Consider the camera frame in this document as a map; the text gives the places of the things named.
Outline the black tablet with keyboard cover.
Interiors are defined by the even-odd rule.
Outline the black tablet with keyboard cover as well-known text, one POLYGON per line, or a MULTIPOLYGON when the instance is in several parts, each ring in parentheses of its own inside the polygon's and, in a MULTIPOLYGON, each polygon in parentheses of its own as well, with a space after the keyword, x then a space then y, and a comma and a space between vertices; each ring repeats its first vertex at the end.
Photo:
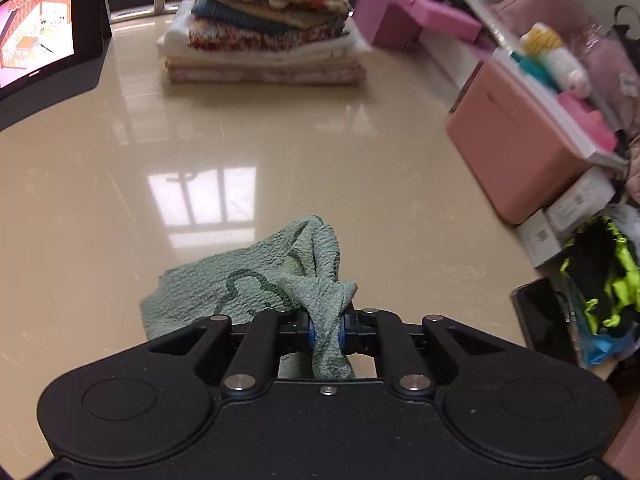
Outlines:
POLYGON ((1 128, 96 88, 111 38, 106 0, 2 0, 1 128))

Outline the black smartphone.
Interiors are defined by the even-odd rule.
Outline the black smartphone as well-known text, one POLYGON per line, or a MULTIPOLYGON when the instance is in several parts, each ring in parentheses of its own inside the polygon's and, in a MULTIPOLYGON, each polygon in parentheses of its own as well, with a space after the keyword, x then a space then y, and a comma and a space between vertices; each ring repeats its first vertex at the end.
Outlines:
POLYGON ((562 292, 557 292, 548 278, 538 278, 511 292, 512 306, 526 347, 550 358, 578 365, 564 299, 562 292))

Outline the stack of folded blankets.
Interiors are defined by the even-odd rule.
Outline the stack of folded blankets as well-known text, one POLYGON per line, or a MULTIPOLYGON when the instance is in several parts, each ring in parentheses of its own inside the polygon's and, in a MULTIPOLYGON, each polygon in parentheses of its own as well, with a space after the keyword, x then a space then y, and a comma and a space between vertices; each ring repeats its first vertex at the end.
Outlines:
POLYGON ((348 86, 367 51, 348 0, 184 0, 156 47, 173 84, 348 86))

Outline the black and neon-yellow garment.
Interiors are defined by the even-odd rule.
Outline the black and neon-yellow garment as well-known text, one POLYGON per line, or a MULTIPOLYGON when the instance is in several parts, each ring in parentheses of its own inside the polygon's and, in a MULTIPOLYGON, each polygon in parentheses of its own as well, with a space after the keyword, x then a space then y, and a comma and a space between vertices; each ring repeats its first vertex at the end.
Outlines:
POLYGON ((634 244, 607 214, 574 231, 561 272, 577 287, 590 333, 620 338, 639 317, 639 263, 634 244))

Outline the colourful plush toy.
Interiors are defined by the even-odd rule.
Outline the colourful plush toy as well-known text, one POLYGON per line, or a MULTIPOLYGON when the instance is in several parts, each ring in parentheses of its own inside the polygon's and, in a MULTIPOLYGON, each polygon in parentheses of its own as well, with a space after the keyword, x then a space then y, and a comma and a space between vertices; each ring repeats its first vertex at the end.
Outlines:
POLYGON ((520 47, 525 57, 540 65, 558 88, 555 99, 564 112, 597 148, 613 153, 618 144, 617 127, 610 127, 603 109, 620 91, 620 72, 605 64, 611 61, 610 46, 589 51, 584 65, 554 29, 538 22, 521 36, 520 47))

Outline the green patterned garment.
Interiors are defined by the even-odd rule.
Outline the green patterned garment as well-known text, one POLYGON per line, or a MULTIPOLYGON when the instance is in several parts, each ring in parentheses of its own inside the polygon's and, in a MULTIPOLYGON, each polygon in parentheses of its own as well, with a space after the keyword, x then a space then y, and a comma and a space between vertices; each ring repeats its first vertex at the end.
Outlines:
POLYGON ((265 310, 305 311, 314 326, 314 348, 309 358, 288 352, 285 375, 352 379, 340 324, 358 286, 338 277, 340 260, 332 226, 307 216, 248 247, 176 266, 140 302, 146 338, 206 316, 227 315, 234 324, 244 324, 265 310))

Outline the pink storage box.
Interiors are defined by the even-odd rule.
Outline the pink storage box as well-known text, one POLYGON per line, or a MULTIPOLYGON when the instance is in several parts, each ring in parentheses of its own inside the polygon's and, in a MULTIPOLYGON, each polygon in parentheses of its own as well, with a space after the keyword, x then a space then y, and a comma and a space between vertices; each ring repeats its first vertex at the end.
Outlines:
POLYGON ((524 222, 591 168, 495 60, 478 70, 446 131, 506 223, 524 222))

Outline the pink soft bag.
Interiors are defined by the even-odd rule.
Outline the pink soft bag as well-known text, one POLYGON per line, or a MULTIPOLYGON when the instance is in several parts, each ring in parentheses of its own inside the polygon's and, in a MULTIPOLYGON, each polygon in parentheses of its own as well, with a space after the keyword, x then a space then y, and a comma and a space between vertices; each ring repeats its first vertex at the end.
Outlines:
POLYGON ((518 37, 541 23, 568 41, 596 24, 578 0, 501 0, 490 8, 498 21, 518 37))

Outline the white cardboard box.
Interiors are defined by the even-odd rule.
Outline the white cardboard box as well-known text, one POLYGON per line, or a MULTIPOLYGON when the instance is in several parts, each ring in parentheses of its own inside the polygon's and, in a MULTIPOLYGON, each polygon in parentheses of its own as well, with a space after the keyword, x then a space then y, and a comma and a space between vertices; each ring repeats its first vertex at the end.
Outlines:
POLYGON ((598 167, 586 171, 547 209, 539 209, 516 228, 534 268, 563 250, 570 233, 601 211, 614 197, 608 176, 598 167))

